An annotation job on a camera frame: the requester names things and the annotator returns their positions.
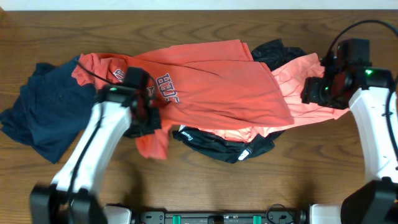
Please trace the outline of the red soccer t-shirt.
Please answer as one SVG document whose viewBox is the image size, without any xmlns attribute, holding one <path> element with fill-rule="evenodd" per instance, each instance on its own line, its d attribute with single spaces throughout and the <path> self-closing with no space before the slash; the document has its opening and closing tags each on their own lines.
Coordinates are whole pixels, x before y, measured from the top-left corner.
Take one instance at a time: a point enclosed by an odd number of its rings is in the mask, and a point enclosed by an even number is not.
<svg viewBox="0 0 398 224">
<path fill-rule="evenodd" d="M 272 72 L 240 40 L 173 45 L 137 56 L 83 54 L 72 72 L 79 85 L 123 82 L 128 67 L 144 69 L 156 90 L 161 129 L 136 139 L 146 158 L 165 159 L 169 130 L 280 127 L 293 123 Z"/>
</svg>

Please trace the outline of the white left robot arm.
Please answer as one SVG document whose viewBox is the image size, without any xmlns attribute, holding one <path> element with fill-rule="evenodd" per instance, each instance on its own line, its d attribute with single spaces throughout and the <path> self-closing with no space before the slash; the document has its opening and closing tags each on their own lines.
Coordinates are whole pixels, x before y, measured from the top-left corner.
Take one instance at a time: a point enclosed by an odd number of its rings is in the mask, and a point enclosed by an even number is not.
<svg viewBox="0 0 398 224">
<path fill-rule="evenodd" d="M 123 205 L 102 207 L 101 183 L 114 150 L 127 134 L 132 138 L 160 128 L 159 111 L 151 107 L 154 88 L 106 85 L 96 96 L 90 121 L 69 160 L 49 186 L 30 193 L 32 223 L 137 223 Z"/>
</svg>

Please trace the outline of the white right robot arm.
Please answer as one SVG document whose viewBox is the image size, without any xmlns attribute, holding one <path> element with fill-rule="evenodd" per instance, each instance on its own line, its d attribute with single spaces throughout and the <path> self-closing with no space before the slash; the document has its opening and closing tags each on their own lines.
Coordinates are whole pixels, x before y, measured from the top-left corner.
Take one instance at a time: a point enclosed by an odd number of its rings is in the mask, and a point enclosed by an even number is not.
<svg viewBox="0 0 398 224">
<path fill-rule="evenodd" d="M 397 109 L 391 72 L 354 68 L 308 78 L 305 103 L 348 108 L 358 127 L 365 185 L 340 204 L 314 204 L 309 223 L 397 223 Z"/>
</svg>

